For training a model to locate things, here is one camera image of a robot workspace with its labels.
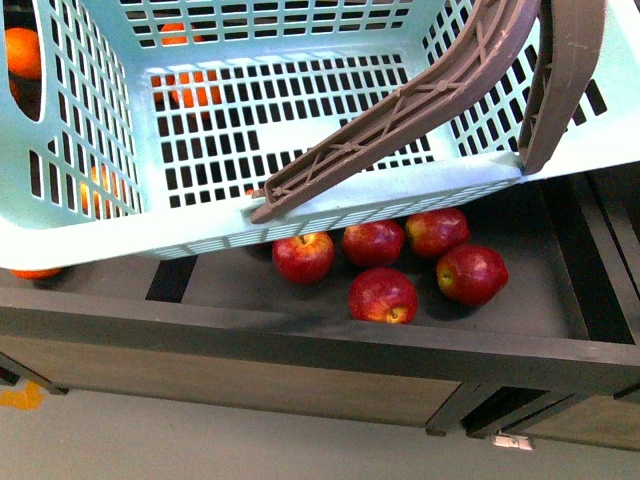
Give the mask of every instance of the basket handle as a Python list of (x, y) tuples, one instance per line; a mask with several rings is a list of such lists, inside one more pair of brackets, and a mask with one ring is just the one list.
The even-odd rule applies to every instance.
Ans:
[(453, 45), (430, 68), (271, 176), (267, 222), (424, 135), (479, 101), (515, 61), (540, 0), (478, 0)]
[(542, 0), (540, 48), (518, 150), (525, 173), (544, 167), (560, 143), (598, 63), (606, 0)]

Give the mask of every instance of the light blue basket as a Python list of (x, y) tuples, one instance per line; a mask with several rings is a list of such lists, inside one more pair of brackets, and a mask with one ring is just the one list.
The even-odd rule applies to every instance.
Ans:
[[(35, 4), (44, 58), (39, 121), (22, 113), (0, 73), (3, 267), (176, 258), (459, 205), (518, 182), (640, 158), (640, 14), (632, 0), (611, 0), (594, 78), (542, 172), (524, 176), (513, 153), (536, 26), (475, 107), (372, 171), (253, 225), (249, 213), (261, 201), (245, 191), (428, 68), (473, 2)], [(184, 32), (163, 33), (171, 23)], [(175, 36), (186, 43), (163, 45)], [(171, 97), (180, 87), (171, 80), (194, 81), (196, 72), (208, 101), (187, 108)], [(91, 180), (92, 166), (109, 172), (106, 188)], [(82, 188), (98, 195), (97, 210), (92, 201), (83, 210)]]

